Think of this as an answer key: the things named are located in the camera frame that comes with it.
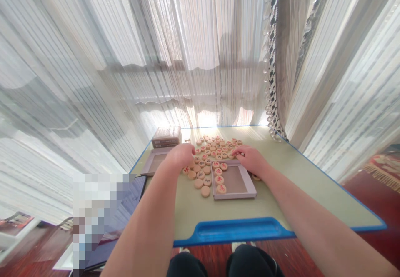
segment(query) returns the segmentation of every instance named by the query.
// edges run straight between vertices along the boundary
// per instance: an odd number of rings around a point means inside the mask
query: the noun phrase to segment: hand
[[[170,152],[168,152],[166,159],[172,162],[180,170],[187,167],[191,161],[193,161],[193,156],[195,155],[195,147],[192,144],[179,144],[175,146]]]
[[[247,171],[252,172],[260,178],[264,177],[270,169],[270,165],[261,153],[256,148],[248,145],[237,146],[232,151],[232,155],[236,155],[236,158]]]

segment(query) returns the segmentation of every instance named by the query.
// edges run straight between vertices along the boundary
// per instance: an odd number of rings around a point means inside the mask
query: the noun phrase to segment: small stack of boxes
[[[151,140],[153,148],[175,147],[180,144],[182,134],[180,127],[159,127]]]

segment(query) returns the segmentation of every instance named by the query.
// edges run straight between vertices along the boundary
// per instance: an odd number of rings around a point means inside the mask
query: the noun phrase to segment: leg
[[[188,252],[175,255],[170,261],[167,277],[207,277],[203,264]]]
[[[226,264],[229,277],[283,277],[275,260],[260,248],[240,245],[229,257]]]

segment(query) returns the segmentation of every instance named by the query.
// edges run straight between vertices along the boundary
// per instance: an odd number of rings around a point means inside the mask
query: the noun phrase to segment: sheer curtain
[[[271,0],[0,0],[2,207],[58,224],[158,126],[258,124]]]
[[[338,181],[400,135],[399,2],[325,0],[291,64],[285,132]]]

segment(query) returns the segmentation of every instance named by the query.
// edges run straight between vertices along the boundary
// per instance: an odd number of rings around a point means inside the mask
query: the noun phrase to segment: table
[[[275,142],[267,126],[182,129],[192,143],[203,134],[233,137],[257,148],[268,162],[355,231],[386,228],[385,222],[327,176],[286,141]],[[147,146],[131,173],[139,175],[152,146]],[[148,178],[146,187],[151,182]],[[203,198],[181,174],[175,205],[175,247],[295,237],[277,201],[263,182],[254,182],[255,199]]]

